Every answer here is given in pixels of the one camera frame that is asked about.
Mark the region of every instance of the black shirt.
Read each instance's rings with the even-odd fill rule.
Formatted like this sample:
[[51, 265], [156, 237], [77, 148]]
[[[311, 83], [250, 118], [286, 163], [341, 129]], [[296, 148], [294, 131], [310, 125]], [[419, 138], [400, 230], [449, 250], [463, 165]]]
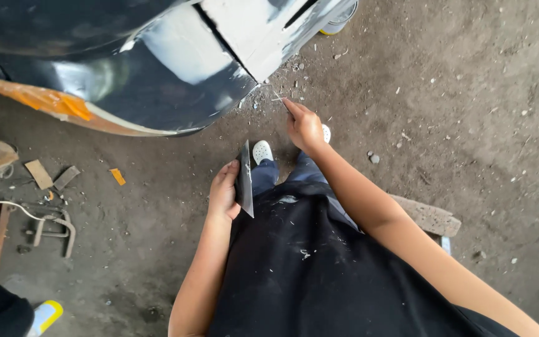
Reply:
[[451, 304], [329, 198], [288, 182], [238, 215], [208, 336], [516, 336]]

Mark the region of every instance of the dirt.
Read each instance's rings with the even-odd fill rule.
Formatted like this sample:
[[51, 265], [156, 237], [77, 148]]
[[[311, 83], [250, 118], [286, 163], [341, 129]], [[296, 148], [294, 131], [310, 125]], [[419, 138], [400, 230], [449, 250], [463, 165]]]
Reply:
[[[463, 222], [453, 256], [539, 322], [539, 2], [363, 1], [342, 32], [315, 36], [289, 65], [241, 109], [178, 139], [103, 134], [0, 96], [0, 139], [23, 163], [40, 159], [54, 178], [82, 171], [64, 191], [78, 228], [72, 258], [53, 238], [19, 255], [34, 223], [14, 212], [0, 281], [62, 303], [52, 335], [164, 335], [213, 172], [246, 139], [272, 145], [281, 179], [292, 169], [286, 113], [271, 101], [292, 89], [378, 186], [453, 212]], [[16, 165], [6, 196], [41, 200], [29, 178]]]

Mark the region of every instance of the hand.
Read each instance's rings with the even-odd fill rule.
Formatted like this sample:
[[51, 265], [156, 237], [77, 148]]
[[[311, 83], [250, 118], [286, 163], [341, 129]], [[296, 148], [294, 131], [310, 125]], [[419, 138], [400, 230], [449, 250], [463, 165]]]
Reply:
[[315, 112], [303, 104], [293, 103], [282, 98], [290, 114], [288, 116], [288, 135], [296, 147], [313, 156], [327, 143], [323, 140], [322, 121]]
[[236, 180], [239, 169], [240, 163], [238, 160], [233, 160], [224, 165], [217, 176], [213, 178], [209, 192], [207, 217], [226, 217], [227, 220], [232, 221], [240, 213], [240, 205], [234, 201], [236, 196], [234, 180]]

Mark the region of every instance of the car body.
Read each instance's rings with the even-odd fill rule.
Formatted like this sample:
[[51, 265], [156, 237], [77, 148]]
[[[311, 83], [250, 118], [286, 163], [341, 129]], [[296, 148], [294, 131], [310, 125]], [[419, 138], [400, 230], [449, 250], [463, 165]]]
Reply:
[[124, 135], [212, 124], [355, 0], [0, 0], [0, 93]]

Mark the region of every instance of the white cable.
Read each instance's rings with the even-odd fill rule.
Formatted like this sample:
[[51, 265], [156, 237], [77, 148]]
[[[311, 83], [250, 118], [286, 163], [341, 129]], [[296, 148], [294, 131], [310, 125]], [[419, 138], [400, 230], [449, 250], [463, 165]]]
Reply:
[[20, 206], [19, 204], [12, 203], [12, 202], [2, 202], [2, 201], [0, 201], [0, 204], [11, 204], [11, 205], [14, 205], [14, 206], [16, 206], [16, 207], [19, 207], [19, 208], [20, 208], [23, 212], [25, 212], [26, 215], [28, 215], [29, 217], [31, 217], [31, 218], [33, 218], [33, 219], [35, 219], [35, 220], [39, 220], [39, 221], [43, 220], [43, 221], [45, 221], [45, 219], [37, 218], [37, 217], [35, 217], [34, 215], [30, 214], [26, 209], [24, 209], [24, 207]]

